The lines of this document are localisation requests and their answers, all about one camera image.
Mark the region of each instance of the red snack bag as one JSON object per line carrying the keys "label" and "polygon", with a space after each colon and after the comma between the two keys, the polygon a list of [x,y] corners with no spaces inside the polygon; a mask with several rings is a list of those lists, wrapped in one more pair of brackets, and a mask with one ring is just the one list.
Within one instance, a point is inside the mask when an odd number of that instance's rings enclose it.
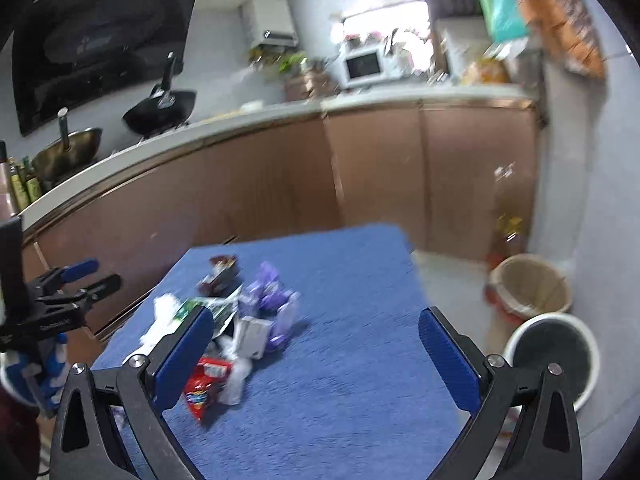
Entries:
{"label": "red snack bag", "polygon": [[205,410],[216,400],[220,387],[231,372],[232,364],[220,359],[203,357],[184,387],[187,405],[193,416],[202,421]]}

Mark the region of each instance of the blue and white glove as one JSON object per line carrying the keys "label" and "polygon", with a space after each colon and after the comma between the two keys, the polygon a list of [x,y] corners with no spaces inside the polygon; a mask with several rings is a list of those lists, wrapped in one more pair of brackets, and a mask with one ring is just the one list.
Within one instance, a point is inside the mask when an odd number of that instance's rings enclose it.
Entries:
{"label": "blue and white glove", "polygon": [[[38,382],[38,387],[50,410],[54,413],[58,409],[62,389],[69,374],[69,364],[66,362],[66,335],[58,334],[54,338],[53,350],[44,359],[47,376]],[[16,351],[0,353],[0,384],[15,400],[26,406],[37,407],[26,380],[24,372],[38,374],[42,369],[31,363],[24,354]]]}

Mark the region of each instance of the blue tablecloth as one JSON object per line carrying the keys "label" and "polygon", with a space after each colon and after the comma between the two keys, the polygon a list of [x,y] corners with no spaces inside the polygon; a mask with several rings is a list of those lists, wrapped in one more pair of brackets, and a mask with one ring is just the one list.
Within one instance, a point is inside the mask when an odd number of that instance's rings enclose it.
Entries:
{"label": "blue tablecloth", "polygon": [[[300,291],[301,321],[282,355],[254,363],[239,406],[208,423],[181,398],[164,412],[207,479],[424,480],[460,424],[418,339],[426,306],[408,243],[373,225],[189,250],[114,335],[94,368],[119,366],[154,320],[153,300],[196,295],[216,254],[238,254],[252,280],[264,260]],[[152,478],[130,430],[141,478]]]}

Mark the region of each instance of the white countertop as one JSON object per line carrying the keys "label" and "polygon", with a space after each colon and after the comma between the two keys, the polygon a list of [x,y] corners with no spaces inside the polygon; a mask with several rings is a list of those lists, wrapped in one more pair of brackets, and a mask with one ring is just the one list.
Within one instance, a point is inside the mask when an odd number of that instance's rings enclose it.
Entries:
{"label": "white countertop", "polygon": [[26,230],[33,226],[50,211],[68,202],[85,189],[148,158],[196,140],[222,136],[231,130],[245,128],[252,124],[392,102],[442,102],[443,100],[500,98],[530,99],[531,96],[517,85],[448,86],[443,84],[427,86],[407,84],[372,88],[359,94],[346,94],[323,100],[273,105],[254,112],[232,112],[144,140],[81,171],[25,209],[22,212],[23,228]]}

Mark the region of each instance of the beige bucket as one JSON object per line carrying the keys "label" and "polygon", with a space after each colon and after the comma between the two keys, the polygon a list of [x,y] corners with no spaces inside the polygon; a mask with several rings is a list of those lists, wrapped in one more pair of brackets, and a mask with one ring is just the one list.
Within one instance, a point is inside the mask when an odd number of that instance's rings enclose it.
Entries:
{"label": "beige bucket", "polygon": [[524,320],[547,312],[566,312],[574,301],[564,274],[532,254],[504,260],[491,272],[489,281],[500,306]]}

